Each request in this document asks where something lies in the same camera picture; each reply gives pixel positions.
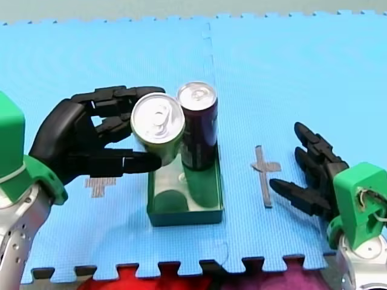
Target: interlocking foam tile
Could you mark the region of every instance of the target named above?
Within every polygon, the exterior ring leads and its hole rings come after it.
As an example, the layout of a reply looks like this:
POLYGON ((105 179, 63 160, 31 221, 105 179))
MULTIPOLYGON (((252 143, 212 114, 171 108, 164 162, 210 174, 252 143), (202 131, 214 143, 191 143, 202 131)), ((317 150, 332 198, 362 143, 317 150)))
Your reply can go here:
MULTIPOLYGON (((160 274, 159 262, 181 262, 180 275, 200 274, 200 260, 229 272, 243 258, 264 257, 282 271, 284 256, 304 255, 304 267, 325 266, 324 226, 271 192, 263 207, 254 148, 281 163, 284 178, 305 185, 293 158, 293 123, 322 133, 350 164, 383 157, 383 76, 387 17, 290 13, 241 18, 131 22, 104 20, 0 27, 0 89, 25 112, 26 151, 40 123, 62 98, 112 85, 157 85, 175 94, 191 80, 215 85, 224 220, 219 225, 152 228, 146 215, 146 175, 119 178, 92 198, 85 177, 68 187, 35 238, 31 270, 55 268, 53 282, 75 279, 74 267, 96 266, 95 279, 117 278, 117 265, 138 263, 137 276, 160 274)), ((138 148, 132 138, 114 147, 138 148)))
POLYGON ((248 164, 261 144, 266 159, 281 163, 270 177, 305 185, 294 161, 300 146, 293 125, 320 132, 350 164, 387 168, 384 156, 387 18, 382 15, 289 18, 219 17, 211 22, 219 142, 226 191, 229 259, 241 269, 248 256, 266 257, 264 268, 282 269, 281 257, 304 254, 305 268, 322 266, 317 219, 273 193, 264 209, 259 181, 248 164))

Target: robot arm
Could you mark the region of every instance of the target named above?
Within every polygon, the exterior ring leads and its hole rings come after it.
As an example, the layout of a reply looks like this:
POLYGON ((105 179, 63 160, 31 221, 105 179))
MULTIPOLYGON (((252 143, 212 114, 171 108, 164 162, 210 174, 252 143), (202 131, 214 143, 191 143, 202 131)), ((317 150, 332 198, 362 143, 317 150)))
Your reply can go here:
POLYGON ((349 167, 321 135, 301 123, 294 131, 307 148, 295 150, 308 187, 271 179, 271 188, 301 211, 329 223, 343 290, 387 289, 387 172, 368 163, 349 167))
POLYGON ((24 155, 25 120, 0 92, 0 289, 17 290, 35 234, 53 204, 67 200, 65 185, 80 175, 120 177, 157 170, 161 159, 131 149, 106 149, 131 134, 131 111, 158 87, 116 86, 62 100, 40 126, 24 155), (104 118, 94 127, 91 117, 104 118))

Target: gray tape mark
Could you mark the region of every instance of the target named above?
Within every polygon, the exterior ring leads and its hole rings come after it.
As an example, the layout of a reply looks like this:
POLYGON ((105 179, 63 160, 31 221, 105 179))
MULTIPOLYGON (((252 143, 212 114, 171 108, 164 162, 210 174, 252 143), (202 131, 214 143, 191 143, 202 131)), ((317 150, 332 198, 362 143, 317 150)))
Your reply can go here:
POLYGON ((115 177, 88 178, 85 181, 86 188, 92 188, 92 198, 102 198, 105 196, 105 187, 115 185, 115 177))
POLYGON ((256 163, 252 164, 252 167, 258 171, 259 181, 261 183, 262 195, 264 198, 265 208, 272 207, 272 201, 270 199, 270 192, 268 190, 267 172, 278 172, 281 171, 281 165, 277 162, 265 162, 262 146, 258 145, 255 147, 256 163))

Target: purple can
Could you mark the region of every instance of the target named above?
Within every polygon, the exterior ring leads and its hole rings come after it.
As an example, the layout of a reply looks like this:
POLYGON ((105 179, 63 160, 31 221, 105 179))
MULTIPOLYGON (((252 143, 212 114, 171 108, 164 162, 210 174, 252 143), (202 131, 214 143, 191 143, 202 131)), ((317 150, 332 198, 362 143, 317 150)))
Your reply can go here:
POLYGON ((211 167, 216 158, 218 97, 207 83, 190 82, 178 90, 177 99, 186 119, 181 160, 192 170, 211 167))

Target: green tray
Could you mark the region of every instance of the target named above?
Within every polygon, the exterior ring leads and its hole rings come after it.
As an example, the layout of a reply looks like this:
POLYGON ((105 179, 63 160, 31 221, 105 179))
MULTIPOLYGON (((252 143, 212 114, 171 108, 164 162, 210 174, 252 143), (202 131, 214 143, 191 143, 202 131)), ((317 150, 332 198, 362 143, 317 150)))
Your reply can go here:
POLYGON ((200 172, 181 163, 181 155, 148 175, 148 216, 154 227, 217 224, 223 197, 219 158, 200 172))

